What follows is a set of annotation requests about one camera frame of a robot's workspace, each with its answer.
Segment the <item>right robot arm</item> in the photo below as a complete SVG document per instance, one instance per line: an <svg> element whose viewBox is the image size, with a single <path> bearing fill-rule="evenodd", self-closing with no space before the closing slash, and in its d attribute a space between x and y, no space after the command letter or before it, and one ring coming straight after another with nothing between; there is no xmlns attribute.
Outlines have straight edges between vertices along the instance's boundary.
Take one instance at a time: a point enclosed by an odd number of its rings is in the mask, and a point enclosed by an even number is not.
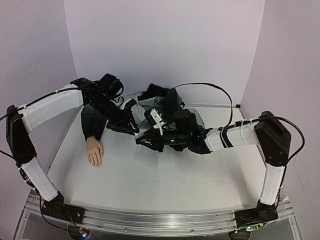
<svg viewBox="0 0 320 240"><path fill-rule="evenodd" d="M268 206L275 204L290 158L292 135L283 120L270 111L219 128L205 128L198 123L195 113L186 109L175 113L173 126L168 126L155 110L147 114L147 119L155 125L139 133L135 142L159 153L166 146L188 149L199 155L257 149L266 168L259 201Z"/></svg>

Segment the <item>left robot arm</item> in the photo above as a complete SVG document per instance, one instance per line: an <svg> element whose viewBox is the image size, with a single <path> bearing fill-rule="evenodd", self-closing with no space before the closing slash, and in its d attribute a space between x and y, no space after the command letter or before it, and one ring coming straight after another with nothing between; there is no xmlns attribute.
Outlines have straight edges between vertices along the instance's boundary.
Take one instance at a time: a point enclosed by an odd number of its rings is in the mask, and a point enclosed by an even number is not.
<svg viewBox="0 0 320 240"><path fill-rule="evenodd" d="M7 108L6 140L15 164L24 181L49 202L47 209L56 218L64 218L68 208L57 199L59 191L42 167L32 132L66 112L90 105L107 120L109 129L135 135L139 128L131 103L122 107L115 103L123 90L122 82L110 74L98 81L82 77L30 103Z"/></svg>

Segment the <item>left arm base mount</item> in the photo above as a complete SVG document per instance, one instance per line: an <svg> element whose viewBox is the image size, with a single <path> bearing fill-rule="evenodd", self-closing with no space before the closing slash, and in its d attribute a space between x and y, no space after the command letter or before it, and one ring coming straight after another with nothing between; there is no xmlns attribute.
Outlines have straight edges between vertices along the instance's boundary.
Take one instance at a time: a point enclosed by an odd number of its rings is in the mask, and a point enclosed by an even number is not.
<svg viewBox="0 0 320 240"><path fill-rule="evenodd" d="M81 224L84 219L85 209L80 206L66 204L64 196L58 191L55 198L50 201L43 201L41 212L48 217Z"/></svg>

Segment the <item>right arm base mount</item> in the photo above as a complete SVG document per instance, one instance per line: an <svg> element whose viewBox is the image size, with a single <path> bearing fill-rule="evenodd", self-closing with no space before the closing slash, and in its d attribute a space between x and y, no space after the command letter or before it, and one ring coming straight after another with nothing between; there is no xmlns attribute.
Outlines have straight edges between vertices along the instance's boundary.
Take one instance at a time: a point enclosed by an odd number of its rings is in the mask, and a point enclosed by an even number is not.
<svg viewBox="0 0 320 240"><path fill-rule="evenodd" d="M255 208L238 210L234 213L234 216L237 229L266 224L278 219L276 205L267 205L260 201L258 201Z"/></svg>

